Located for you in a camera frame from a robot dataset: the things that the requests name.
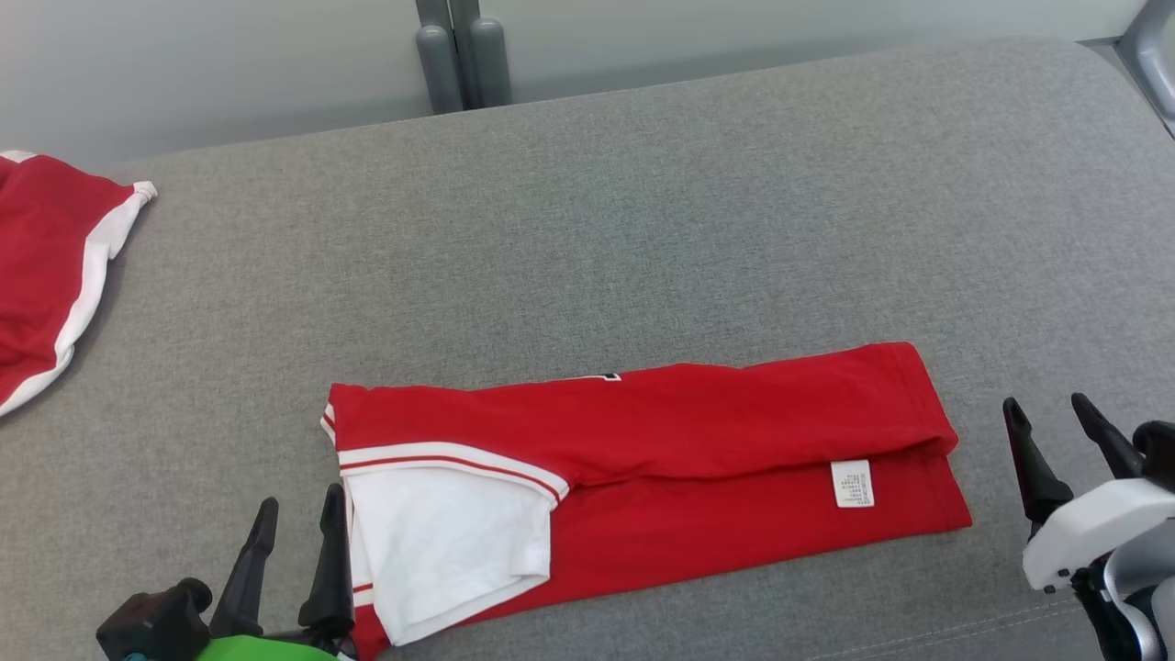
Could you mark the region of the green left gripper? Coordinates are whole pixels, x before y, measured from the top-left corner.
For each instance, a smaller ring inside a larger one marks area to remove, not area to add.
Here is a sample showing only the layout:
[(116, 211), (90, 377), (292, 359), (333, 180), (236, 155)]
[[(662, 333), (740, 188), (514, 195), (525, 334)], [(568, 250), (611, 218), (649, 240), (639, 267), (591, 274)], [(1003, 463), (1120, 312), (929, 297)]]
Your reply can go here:
[(278, 518), (277, 499), (264, 499), (212, 615), (214, 639), (195, 661), (358, 661), (348, 639), (355, 606), (343, 487), (328, 486), (320, 513), (318, 564), (309, 596), (298, 608), (302, 629), (263, 634), (258, 611)]

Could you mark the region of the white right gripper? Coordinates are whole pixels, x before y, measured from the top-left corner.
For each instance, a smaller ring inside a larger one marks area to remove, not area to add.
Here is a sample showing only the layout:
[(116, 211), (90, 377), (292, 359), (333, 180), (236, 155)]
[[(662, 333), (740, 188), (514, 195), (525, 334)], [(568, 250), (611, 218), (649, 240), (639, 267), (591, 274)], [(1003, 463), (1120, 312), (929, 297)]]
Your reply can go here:
[(1062, 569), (1073, 575), (1175, 515), (1175, 493), (1140, 478), (1143, 456), (1090, 398), (1070, 394), (1070, 409), (1117, 478), (1075, 499), (1034, 441), (1023, 407), (1015, 398), (1002, 402), (1023, 515), (1039, 530), (1023, 548), (1023, 576), (1033, 591), (1060, 586)]

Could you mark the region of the red and white sports shirt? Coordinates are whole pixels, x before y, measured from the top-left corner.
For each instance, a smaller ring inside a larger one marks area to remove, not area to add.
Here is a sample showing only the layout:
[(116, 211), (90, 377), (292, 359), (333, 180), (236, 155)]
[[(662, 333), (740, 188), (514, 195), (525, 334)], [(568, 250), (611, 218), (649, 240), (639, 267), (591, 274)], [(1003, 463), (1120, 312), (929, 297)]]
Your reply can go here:
[(971, 526), (907, 342), (499, 387), (335, 384), (370, 660), (461, 623)]

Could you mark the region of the red shorts with white trim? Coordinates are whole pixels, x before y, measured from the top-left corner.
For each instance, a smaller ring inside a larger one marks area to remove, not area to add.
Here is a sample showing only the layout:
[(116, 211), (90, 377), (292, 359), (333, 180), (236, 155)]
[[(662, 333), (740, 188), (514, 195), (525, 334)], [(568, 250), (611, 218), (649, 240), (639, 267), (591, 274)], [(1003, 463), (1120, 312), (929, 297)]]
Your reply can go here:
[(121, 186), (53, 156), (0, 151), (0, 417), (70, 365), (106, 269), (156, 196), (150, 181)]

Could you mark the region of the grey rounded cylinder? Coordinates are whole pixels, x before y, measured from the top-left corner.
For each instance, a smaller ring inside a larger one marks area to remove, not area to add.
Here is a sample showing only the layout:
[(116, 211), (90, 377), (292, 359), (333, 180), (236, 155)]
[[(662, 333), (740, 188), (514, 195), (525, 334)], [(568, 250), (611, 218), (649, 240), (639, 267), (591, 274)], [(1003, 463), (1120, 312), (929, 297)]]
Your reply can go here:
[(474, 43), (474, 77), (479, 108), (512, 104), (505, 31), (492, 16), (478, 16), (469, 27)]
[(452, 32), (444, 26), (422, 25), (415, 35), (415, 43), (435, 116), (465, 110)]

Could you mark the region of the grey metal frame bracket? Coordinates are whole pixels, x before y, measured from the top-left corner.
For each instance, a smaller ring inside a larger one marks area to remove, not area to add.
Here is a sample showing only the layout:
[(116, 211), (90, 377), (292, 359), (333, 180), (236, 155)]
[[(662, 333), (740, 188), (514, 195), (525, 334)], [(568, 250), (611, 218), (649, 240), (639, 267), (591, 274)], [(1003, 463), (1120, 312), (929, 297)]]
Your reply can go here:
[(1124, 34), (1081, 45), (1116, 67), (1175, 139), (1175, 0), (1146, 0)]

